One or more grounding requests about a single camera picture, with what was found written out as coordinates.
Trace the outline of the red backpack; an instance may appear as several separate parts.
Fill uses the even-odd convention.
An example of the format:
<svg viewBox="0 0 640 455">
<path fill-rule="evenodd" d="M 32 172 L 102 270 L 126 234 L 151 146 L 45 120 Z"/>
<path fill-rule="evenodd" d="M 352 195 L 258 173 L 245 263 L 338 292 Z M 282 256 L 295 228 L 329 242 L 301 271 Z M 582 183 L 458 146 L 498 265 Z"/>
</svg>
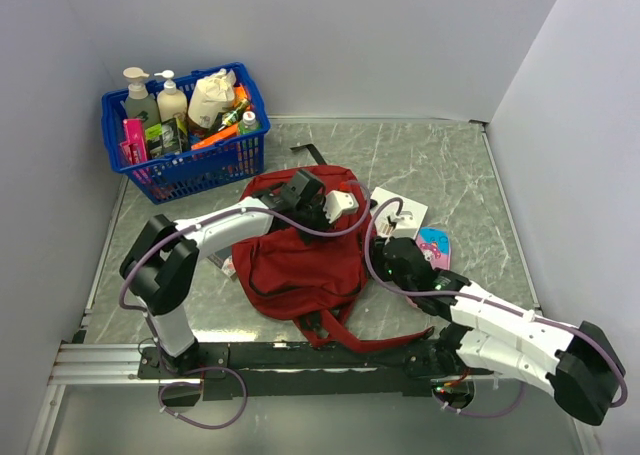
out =
<svg viewBox="0 0 640 455">
<path fill-rule="evenodd" d="M 310 170 L 330 189 L 351 192 L 358 203 L 364 203 L 351 170 L 328 164 L 314 145 L 307 148 L 315 162 L 300 169 Z M 297 170 L 258 175 L 241 198 L 270 182 L 282 182 Z M 395 338 L 361 340 L 347 329 L 346 322 L 368 282 L 364 240 L 370 220 L 369 214 L 358 210 L 341 217 L 330 238 L 286 228 L 234 244 L 233 264 L 249 302 L 269 318 L 293 322 L 315 348 L 337 342 L 353 352 L 367 353 L 431 336 L 434 330 L 428 327 Z"/>
</svg>

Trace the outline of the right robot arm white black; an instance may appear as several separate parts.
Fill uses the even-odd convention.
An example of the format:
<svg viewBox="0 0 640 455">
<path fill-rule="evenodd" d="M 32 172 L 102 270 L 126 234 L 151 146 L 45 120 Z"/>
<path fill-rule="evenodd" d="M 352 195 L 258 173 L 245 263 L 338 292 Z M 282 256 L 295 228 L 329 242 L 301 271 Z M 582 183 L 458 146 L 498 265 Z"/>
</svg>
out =
<svg viewBox="0 0 640 455">
<path fill-rule="evenodd" d="M 376 237 L 366 253 L 378 282 L 447 321 L 436 350 L 444 371 L 468 367 L 519 380 L 591 426 L 625 403 L 625 369 L 599 326 L 574 326 L 524 310 L 460 274 L 433 267 L 410 238 Z"/>
</svg>

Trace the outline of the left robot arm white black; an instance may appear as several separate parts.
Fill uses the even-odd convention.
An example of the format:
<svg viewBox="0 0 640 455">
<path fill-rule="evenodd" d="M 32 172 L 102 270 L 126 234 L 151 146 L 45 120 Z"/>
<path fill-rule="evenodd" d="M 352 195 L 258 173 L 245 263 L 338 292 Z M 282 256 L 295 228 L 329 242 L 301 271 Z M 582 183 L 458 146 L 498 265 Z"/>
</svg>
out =
<svg viewBox="0 0 640 455">
<path fill-rule="evenodd" d="M 174 376 L 187 376 L 200 363 L 185 309 L 198 263 L 220 249 L 286 228 L 324 237 L 357 206 L 310 170 L 299 169 L 222 210 L 177 221 L 154 216 L 120 266 L 119 305 L 142 314 L 161 365 Z"/>
</svg>

